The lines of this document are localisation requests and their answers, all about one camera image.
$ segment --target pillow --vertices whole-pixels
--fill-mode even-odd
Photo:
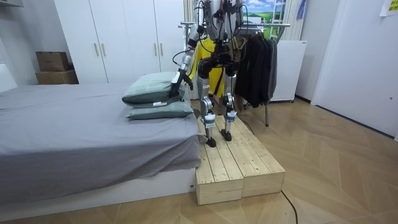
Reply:
[[[184,97],[166,106],[153,108],[133,107],[126,116],[129,119],[182,118],[193,113],[188,92]]]
[[[153,106],[169,105],[181,100],[185,94],[185,86],[181,83],[179,95],[169,98],[172,79],[175,72],[151,73],[141,76],[125,92],[122,100],[129,106],[148,108]]]

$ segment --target humanoid robot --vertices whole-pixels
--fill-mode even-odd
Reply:
[[[178,95],[178,88],[182,81],[190,85],[193,84],[187,75],[187,70],[195,53],[197,44],[201,44],[201,36],[207,33],[208,37],[215,43],[214,52],[211,57],[204,58],[198,62],[197,78],[198,92],[200,96],[201,121],[205,125],[207,145],[216,147],[213,139],[212,127],[215,124],[215,115],[212,111],[213,102],[209,99],[209,73],[212,68],[223,67],[224,94],[221,99],[225,106],[225,128],[221,130],[221,135],[226,141],[231,141],[231,123],[235,120],[236,111],[232,91],[234,90],[236,74],[234,71],[238,66],[238,61],[229,54],[228,43],[233,38],[235,29],[243,23],[243,0],[194,0],[195,24],[191,26],[189,40],[180,68],[172,80],[170,97]]]

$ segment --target black jacket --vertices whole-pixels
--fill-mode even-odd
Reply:
[[[236,79],[235,94],[242,96],[253,107],[261,103],[261,78],[264,69],[265,49],[258,38],[250,38],[246,43],[243,58]]]
[[[277,45],[256,35],[246,44],[246,55],[240,64],[235,94],[242,96],[254,108],[268,103],[276,87]]]

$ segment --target clothes rack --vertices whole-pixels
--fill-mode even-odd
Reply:
[[[189,29],[192,26],[192,24],[194,24],[195,22],[181,22],[181,25],[179,25],[179,28],[184,28],[185,30],[185,43],[188,42],[188,38],[189,38]],[[277,44],[280,41],[280,38],[282,37],[282,34],[285,31],[286,27],[290,27],[290,24],[268,24],[268,23],[252,23],[252,22],[243,22],[242,27],[240,28],[240,32],[248,32],[247,36],[253,36],[255,35],[257,32],[261,31],[262,29],[265,29],[266,27],[280,27],[279,32],[277,34],[277,38],[276,38],[276,42]],[[246,105],[244,105],[244,109],[246,109],[248,107],[249,103],[246,103]],[[268,102],[264,103],[265,107],[266,107],[266,126],[269,127],[269,108],[268,108]]]

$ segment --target wooden step platform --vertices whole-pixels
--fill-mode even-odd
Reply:
[[[198,120],[202,134],[203,124]],[[285,170],[238,118],[231,123],[232,141],[223,139],[224,117],[216,116],[213,138],[217,147],[202,145],[196,170],[198,204],[238,200],[280,192]]]

